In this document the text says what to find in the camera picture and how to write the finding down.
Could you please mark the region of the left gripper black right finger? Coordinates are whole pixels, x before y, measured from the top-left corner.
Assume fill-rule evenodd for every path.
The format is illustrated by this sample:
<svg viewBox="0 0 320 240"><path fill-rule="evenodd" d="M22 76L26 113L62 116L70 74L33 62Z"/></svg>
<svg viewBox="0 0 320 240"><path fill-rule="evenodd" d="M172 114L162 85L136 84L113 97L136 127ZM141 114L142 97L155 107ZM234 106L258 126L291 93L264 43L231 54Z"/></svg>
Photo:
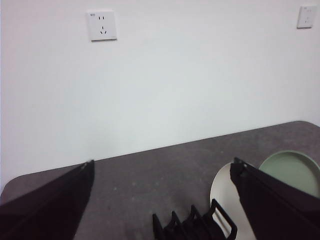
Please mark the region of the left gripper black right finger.
<svg viewBox="0 0 320 240"><path fill-rule="evenodd" d="M234 158L230 179L258 240L318 240L320 199Z"/></svg>

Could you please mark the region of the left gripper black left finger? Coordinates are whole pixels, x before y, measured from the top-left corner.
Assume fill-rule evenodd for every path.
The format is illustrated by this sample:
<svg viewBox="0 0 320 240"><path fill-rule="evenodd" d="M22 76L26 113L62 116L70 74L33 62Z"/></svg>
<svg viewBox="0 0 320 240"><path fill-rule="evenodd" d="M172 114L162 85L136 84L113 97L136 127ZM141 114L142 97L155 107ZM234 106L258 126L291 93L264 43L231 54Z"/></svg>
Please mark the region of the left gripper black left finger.
<svg viewBox="0 0 320 240"><path fill-rule="evenodd" d="M95 162L87 161L0 206L2 240L72 240L89 202Z"/></svg>

